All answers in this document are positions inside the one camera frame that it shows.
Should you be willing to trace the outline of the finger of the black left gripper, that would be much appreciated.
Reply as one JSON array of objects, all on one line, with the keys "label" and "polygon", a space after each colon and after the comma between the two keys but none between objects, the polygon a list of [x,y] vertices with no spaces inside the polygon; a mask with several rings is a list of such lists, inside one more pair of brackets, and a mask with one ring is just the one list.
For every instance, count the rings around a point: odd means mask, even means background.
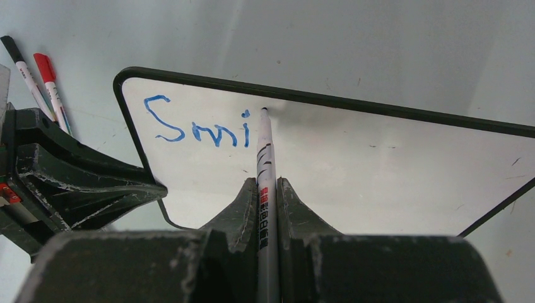
[{"label": "finger of the black left gripper", "polygon": [[15,145],[36,143],[59,160],[99,176],[157,184],[151,174],[80,143],[53,123],[40,109],[15,110]]},{"label": "finger of the black left gripper", "polygon": [[81,143],[29,143],[15,156],[16,176],[64,230],[99,229],[168,194],[144,168]]}]

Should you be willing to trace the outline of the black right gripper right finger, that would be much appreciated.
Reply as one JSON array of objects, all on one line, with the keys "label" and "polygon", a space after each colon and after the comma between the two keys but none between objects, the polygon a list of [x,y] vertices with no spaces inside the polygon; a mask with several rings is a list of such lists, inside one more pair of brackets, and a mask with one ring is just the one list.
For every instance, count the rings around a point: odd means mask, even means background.
[{"label": "black right gripper right finger", "polygon": [[279,279],[283,302],[319,302],[321,237],[340,232],[312,211],[289,180],[277,180]]}]

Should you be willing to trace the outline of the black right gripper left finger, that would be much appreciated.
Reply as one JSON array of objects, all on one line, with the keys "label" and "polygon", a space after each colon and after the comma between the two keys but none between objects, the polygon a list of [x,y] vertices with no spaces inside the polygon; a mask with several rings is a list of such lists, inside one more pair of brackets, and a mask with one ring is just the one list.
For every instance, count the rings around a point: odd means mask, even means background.
[{"label": "black right gripper left finger", "polygon": [[201,227],[208,231],[202,253],[201,302],[257,300],[257,184],[244,181],[235,199]]}]

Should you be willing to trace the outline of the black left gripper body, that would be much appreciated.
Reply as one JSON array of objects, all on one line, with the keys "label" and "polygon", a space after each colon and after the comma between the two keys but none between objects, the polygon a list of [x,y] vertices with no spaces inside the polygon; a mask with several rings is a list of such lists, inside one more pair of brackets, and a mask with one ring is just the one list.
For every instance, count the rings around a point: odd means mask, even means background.
[{"label": "black left gripper body", "polygon": [[32,261],[54,235],[69,230],[69,135],[38,108],[1,110],[1,234]]}]

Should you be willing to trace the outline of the blue whiteboard marker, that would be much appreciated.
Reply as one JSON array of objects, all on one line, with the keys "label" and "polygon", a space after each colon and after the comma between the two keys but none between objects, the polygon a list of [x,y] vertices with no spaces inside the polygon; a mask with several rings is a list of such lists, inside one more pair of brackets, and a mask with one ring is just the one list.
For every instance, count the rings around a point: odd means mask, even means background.
[{"label": "blue whiteboard marker", "polygon": [[260,111],[257,141],[258,193],[258,302],[280,302],[276,165],[271,120],[267,108]]}]

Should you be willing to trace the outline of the small black framed whiteboard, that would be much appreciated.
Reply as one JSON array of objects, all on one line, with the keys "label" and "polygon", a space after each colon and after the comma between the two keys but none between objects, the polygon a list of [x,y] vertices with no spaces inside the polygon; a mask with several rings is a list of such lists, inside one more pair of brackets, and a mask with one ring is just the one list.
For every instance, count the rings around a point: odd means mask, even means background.
[{"label": "small black framed whiteboard", "polygon": [[276,175],[345,234],[468,235],[534,186],[532,126],[141,67],[113,88],[177,227],[257,175],[262,109]]}]

